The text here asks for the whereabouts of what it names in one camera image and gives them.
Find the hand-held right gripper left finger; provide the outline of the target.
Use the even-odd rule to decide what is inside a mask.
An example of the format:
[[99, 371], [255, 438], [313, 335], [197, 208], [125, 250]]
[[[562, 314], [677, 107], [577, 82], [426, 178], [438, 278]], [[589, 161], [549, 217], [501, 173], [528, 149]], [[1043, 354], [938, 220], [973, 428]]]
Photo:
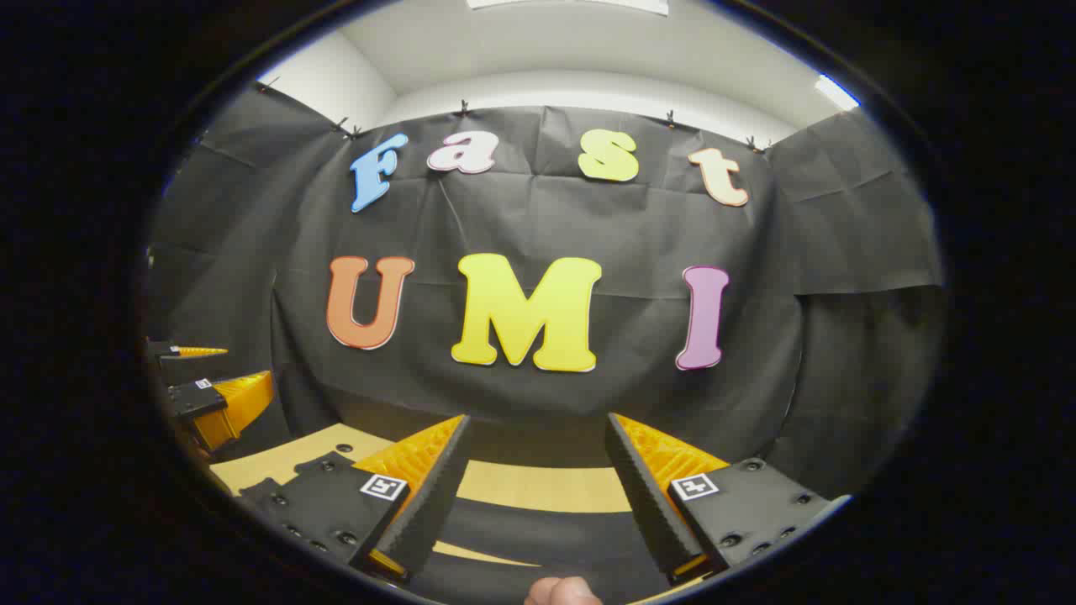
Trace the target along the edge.
[[407, 582], [422, 571], [453, 509], [472, 419], [456, 416], [354, 462], [328, 452], [239, 490], [261, 523], [322, 560]]

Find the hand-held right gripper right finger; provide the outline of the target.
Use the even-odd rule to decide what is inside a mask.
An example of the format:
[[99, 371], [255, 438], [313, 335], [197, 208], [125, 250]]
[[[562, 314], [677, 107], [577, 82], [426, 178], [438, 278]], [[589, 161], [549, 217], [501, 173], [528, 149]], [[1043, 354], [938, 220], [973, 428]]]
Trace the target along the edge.
[[626, 416], [607, 416], [604, 447], [646, 547], [674, 586], [767, 555], [835, 510], [765, 460], [725, 462]]

